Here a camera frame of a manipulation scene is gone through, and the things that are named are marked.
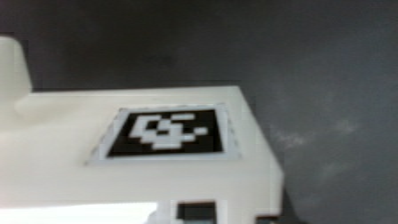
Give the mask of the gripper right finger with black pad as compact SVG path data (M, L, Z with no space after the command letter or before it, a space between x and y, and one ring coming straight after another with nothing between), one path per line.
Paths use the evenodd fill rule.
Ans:
M277 224L277 216L258 216L256 217L256 224Z

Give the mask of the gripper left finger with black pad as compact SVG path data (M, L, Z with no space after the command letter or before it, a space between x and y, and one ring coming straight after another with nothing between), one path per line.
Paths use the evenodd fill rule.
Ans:
M213 201L181 202L176 219L183 224L217 224L217 203Z

